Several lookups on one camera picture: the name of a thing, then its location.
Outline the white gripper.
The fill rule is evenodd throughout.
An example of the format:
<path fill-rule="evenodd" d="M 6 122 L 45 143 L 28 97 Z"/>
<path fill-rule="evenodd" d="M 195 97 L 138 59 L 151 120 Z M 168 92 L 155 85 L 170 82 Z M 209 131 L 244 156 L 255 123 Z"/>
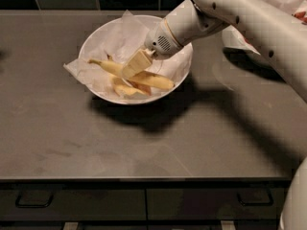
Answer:
<path fill-rule="evenodd" d="M 130 79 L 153 64 L 153 58 L 164 60 L 178 53 L 183 46 L 177 42 L 167 20 L 162 19 L 145 38 L 147 49 L 138 49 L 124 64 L 122 78 Z"/>

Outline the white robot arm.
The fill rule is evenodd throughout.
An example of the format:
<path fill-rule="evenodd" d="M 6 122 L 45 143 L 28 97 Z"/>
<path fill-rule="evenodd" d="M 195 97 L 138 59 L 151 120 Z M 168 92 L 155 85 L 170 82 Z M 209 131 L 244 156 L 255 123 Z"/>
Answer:
<path fill-rule="evenodd" d="M 154 59 L 170 58 L 191 41 L 229 25 L 307 102 L 307 27 L 262 0 L 184 0 L 148 32 L 121 77 L 129 80 Z"/>

